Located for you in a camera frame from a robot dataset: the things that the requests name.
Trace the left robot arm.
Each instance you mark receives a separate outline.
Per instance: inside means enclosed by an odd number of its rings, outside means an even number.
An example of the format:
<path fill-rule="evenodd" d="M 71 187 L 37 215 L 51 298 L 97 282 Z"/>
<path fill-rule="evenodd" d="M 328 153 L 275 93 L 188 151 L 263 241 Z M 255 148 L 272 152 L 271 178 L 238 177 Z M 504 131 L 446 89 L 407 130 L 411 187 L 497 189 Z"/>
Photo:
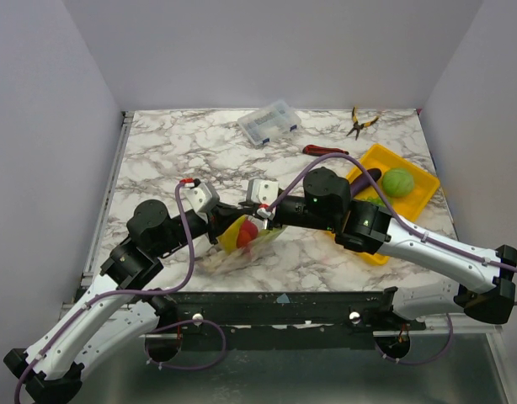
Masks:
<path fill-rule="evenodd" d="M 181 210 L 171 217 L 159 200 L 140 203 L 127 223 L 127 238 L 112 250 L 79 301 L 37 343 L 5 356 L 4 363 L 18 379 L 14 400 L 19 402 L 26 391 L 37 403 L 68 403 L 88 370 L 127 340 L 203 324 L 200 316 L 179 320 L 171 297 L 190 281 L 193 263 L 172 288 L 149 290 L 147 284 L 163 269 L 161 257 L 192 247 L 204 234 L 220 236 L 245 214 L 242 208 L 217 202 L 206 213 Z"/>

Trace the red toy apple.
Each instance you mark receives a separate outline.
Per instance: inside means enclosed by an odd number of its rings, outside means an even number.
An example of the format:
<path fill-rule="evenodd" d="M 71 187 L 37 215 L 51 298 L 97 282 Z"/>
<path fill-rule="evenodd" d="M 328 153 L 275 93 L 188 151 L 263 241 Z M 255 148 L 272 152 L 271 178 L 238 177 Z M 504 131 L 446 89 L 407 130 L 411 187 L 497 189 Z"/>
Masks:
<path fill-rule="evenodd" d="M 245 219 L 240 225 L 237 233 L 236 247 L 238 249 L 245 248 L 250 242 L 258 236 L 259 229 L 248 219 Z"/>

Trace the clear zip top bag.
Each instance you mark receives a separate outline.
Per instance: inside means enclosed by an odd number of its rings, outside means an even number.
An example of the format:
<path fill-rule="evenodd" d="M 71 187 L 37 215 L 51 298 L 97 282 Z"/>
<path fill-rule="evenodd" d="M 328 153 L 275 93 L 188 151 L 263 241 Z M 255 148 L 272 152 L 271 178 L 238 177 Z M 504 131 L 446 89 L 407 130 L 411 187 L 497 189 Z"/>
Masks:
<path fill-rule="evenodd" d="M 260 231 L 259 226 L 257 224 L 255 225 L 258 231 Z M 209 275 L 226 274 L 237 271 L 247 267 L 250 263 L 253 263 L 268 253 L 271 243 L 260 246 L 259 248 L 253 248 L 253 242 L 250 242 L 245 248 L 240 248 L 227 254 L 222 250 L 219 242 L 216 245 L 208 247 L 205 245 L 205 242 L 201 242 L 200 247 L 203 249 L 203 252 L 195 259 L 195 266 L 201 273 Z"/>

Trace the toy celery stalk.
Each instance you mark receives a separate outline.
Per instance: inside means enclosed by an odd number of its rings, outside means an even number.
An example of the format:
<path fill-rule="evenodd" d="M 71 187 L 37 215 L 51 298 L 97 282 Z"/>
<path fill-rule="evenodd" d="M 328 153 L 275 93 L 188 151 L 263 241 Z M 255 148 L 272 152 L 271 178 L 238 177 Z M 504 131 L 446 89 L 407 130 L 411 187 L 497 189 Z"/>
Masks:
<path fill-rule="evenodd" d="M 270 230 L 263 229 L 258 232 L 257 237 L 253 240 L 253 248 L 259 248 L 260 246 L 267 245 L 275 241 L 284 231 L 286 227 L 272 228 Z"/>

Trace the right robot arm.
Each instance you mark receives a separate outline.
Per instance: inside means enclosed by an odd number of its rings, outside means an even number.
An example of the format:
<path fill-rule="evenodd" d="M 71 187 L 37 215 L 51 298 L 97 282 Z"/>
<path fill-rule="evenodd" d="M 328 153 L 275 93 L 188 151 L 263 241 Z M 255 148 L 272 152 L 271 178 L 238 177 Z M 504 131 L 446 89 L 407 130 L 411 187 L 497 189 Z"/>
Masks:
<path fill-rule="evenodd" d="M 511 270 L 499 266 L 516 254 L 513 248 L 478 248 L 427 231 L 384 206 L 353 199 L 349 181 L 325 167 L 312 169 L 302 182 L 304 194 L 296 197 L 282 196 L 273 184 L 254 179 L 243 205 L 255 215 L 272 208 L 264 218 L 274 226 L 330 231 L 350 251 L 379 253 L 443 276 L 438 283 L 395 289 L 392 300 L 376 309 L 382 327 L 393 330 L 406 320 L 449 313 L 494 325 L 508 321 L 515 284 Z"/>

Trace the yellow toy banana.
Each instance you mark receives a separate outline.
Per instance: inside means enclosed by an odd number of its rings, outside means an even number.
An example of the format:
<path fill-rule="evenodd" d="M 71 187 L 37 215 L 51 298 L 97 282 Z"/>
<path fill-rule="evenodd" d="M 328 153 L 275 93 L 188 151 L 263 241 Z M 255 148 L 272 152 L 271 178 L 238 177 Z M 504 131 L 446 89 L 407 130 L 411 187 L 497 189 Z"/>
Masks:
<path fill-rule="evenodd" d="M 218 237 L 218 242 L 225 253 L 230 254 L 237 250 L 237 239 L 246 219 L 245 215 L 240 216 Z"/>

